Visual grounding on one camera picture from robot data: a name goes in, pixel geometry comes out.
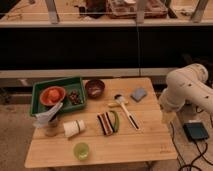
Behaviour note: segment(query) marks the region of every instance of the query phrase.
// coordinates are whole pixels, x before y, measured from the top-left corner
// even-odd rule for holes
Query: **gray sponge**
[[[147,92],[143,88],[137,88],[131,94],[131,97],[136,101],[139,102],[143,97],[147,95]]]

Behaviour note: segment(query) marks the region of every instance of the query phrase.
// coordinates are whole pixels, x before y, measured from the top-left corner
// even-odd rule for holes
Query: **plastic cup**
[[[48,125],[45,127],[44,134],[48,137],[54,137],[57,135],[57,126],[59,123],[59,119],[56,117],[52,121],[48,123]]]
[[[74,147],[74,155],[78,160],[86,160],[89,155],[89,146],[84,143],[78,143]]]

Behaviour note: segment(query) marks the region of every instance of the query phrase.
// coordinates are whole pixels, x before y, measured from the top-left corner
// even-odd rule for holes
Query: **small bowl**
[[[85,89],[90,98],[98,98],[103,94],[105,84],[101,80],[93,79],[85,84]]]
[[[66,90],[60,86],[51,86],[44,89],[39,97],[41,104],[44,106],[54,106],[62,101],[66,95]]]
[[[78,160],[86,160],[89,155],[89,146],[84,142],[80,142],[74,147],[74,155]]]

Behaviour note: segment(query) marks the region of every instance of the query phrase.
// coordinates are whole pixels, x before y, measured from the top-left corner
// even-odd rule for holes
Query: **white container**
[[[69,138],[76,134],[79,134],[80,132],[85,130],[85,124],[83,120],[76,120],[71,122],[65,122],[63,123],[64,131],[65,131],[65,137]]]

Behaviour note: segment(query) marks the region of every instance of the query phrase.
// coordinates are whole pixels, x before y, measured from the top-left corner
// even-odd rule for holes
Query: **wire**
[[[197,148],[199,149],[199,147],[198,147],[198,145],[197,145],[197,142],[196,141],[193,141],[194,142],[194,144],[197,146]],[[197,166],[195,166],[194,165],[194,163],[199,159],[199,158],[203,158],[204,157],[204,154],[207,152],[207,150],[208,150],[208,144],[205,142],[205,149],[203,150],[203,152],[201,152],[200,151],[200,149],[198,150],[199,151],[199,155],[197,156],[197,157],[195,157],[192,161],[191,161],[191,163],[190,164],[186,164],[186,165],[183,165],[183,166],[181,166],[180,168],[179,168],[179,170],[178,171],[181,171],[182,169],[184,169],[184,168],[189,168],[189,171],[191,171],[192,170],[192,168],[195,168],[195,169],[197,169],[197,170],[199,170],[199,171],[202,171],[202,169],[200,169],[199,167],[197,167]]]
[[[195,168],[195,169],[197,169],[197,170],[199,170],[199,171],[202,171],[199,167],[193,166],[193,165],[191,165],[191,164],[183,165],[182,167],[180,167],[180,168],[178,169],[178,171],[183,170],[185,167],[190,167],[190,169],[191,169],[191,168]]]
[[[181,161],[180,161],[179,158],[177,158],[177,160],[178,160],[178,163],[179,163],[180,167],[182,167],[181,162],[182,162],[184,165],[186,165],[186,162],[184,161],[184,159],[183,159],[182,155],[180,154],[180,151],[179,151],[179,149],[177,148],[177,145],[176,145],[176,143],[175,143],[175,129],[174,129],[174,125],[172,124],[172,122],[170,122],[170,126],[171,126],[171,128],[172,128],[172,142],[173,142],[173,144],[174,144],[174,146],[175,146],[175,149],[176,149],[176,151],[177,151],[177,153],[178,153],[178,157],[181,159]]]
[[[197,150],[198,150],[198,151],[199,151],[199,153],[201,154],[202,152],[201,152],[201,150],[200,150],[200,148],[199,148],[198,144],[197,144],[197,143],[195,143],[195,145],[196,145],[196,147],[197,147]],[[206,162],[206,163],[208,163],[209,165],[213,166],[213,163],[212,163],[212,162],[210,162],[208,159],[206,159],[206,157],[205,157],[204,155],[202,155],[202,158],[205,160],[205,162]]]

